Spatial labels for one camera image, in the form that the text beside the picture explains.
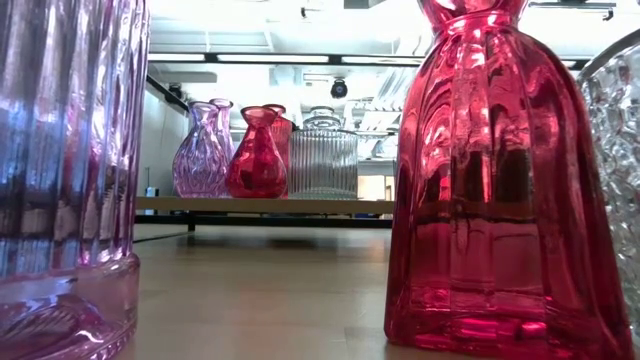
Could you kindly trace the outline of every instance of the wooden shelf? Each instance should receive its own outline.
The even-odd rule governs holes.
[[[391,214],[393,201],[138,197],[136,209],[229,213]]]

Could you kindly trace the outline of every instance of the ceiling light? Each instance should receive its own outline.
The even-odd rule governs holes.
[[[333,80],[333,75],[329,74],[304,74],[302,75],[302,81],[324,81],[329,82]]]
[[[343,64],[371,64],[371,65],[414,65],[422,64],[420,56],[343,56]]]
[[[326,64],[323,55],[219,54],[218,62]]]
[[[149,61],[158,62],[192,62],[192,61],[204,61],[204,54],[149,54]]]

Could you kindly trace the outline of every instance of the ribbed glass vase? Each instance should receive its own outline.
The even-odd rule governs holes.
[[[0,359],[110,359],[132,252],[146,0],[0,1]]]
[[[329,120],[326,115],[308,119],[304,130],[291,135],[291,199],[357,199],[358,135],[337,130],[339,122]]]
[[[634,342],[640,344],[640,30],[595,57],[578,82],[591,117]]]

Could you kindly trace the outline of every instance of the clear glass vase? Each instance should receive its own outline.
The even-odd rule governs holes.
[[[634,342],[640,345],[640,30],[596,56],[578,83],[591,117]]]
[[[0,2],[0,359],[110,359],[132,252],[145,0]]]
[[[230,106],[189,103],[192,127],[173,158],[173,184],[181,197],[227,197],[225,179],[233,146],[229,134]]]
[[[358,198],[358,135],[339,125],[331,115],[315,115],[292,133],[289,198]]]
[[[501,359],[633,359],[589,119],[524,0],[421,6],[404,107],[385,332]]]

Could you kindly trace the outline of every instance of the table surface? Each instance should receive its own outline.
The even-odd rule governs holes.
[[[471,359],[386,343],[389,230],[202,226],[194,239],[135,245],[138,332],[116,360]]]

